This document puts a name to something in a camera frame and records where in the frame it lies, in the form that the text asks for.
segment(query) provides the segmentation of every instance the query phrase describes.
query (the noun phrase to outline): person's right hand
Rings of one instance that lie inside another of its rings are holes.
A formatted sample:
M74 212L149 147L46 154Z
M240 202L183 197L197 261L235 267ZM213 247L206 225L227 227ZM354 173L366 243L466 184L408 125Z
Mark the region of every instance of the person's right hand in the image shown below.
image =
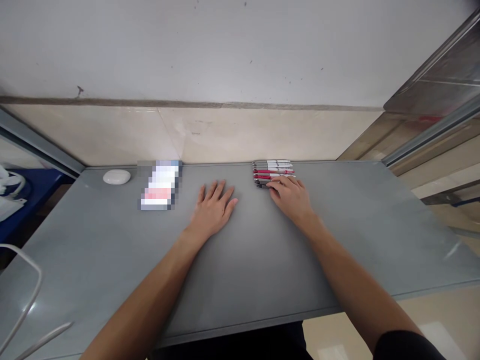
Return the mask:
M270 196L280 210L297 226L303 220L317 218L310 206L309 192L301 180L293 176L276 176L266 184Z

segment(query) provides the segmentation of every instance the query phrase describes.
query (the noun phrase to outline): wall stain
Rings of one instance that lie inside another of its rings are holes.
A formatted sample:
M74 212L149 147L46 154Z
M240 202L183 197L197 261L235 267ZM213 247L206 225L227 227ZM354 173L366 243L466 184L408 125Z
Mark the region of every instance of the wall stain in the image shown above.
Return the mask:
M76 86L78 88L78 95L76 96L75 99L78 99L80 97L80 94L84 92L84 90L80 86Z

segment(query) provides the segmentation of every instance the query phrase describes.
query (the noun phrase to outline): white wall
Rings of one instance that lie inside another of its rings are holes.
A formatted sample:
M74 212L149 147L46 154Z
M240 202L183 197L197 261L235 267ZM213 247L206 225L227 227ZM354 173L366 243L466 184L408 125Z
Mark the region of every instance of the white wall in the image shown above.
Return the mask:
M473 0L10 0L0 95L381 107Z

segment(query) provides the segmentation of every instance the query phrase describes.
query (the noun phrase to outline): white pen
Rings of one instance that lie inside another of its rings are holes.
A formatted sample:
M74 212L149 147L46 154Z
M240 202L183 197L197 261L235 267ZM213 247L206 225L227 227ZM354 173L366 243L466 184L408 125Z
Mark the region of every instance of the white pen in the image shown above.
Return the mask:
M290 160L255 160L252 161L252 164L257 164L257 163L289 163Z

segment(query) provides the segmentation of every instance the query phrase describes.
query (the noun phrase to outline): beige wall tile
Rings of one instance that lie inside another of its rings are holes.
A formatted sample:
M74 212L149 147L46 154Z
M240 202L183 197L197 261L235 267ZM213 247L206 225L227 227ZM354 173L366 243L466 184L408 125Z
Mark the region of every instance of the beige wall tile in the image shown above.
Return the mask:
M8 105L6 108L87 166L179 159L156 107Z
M225 108L159 111L186 163L335 160L381 114Z

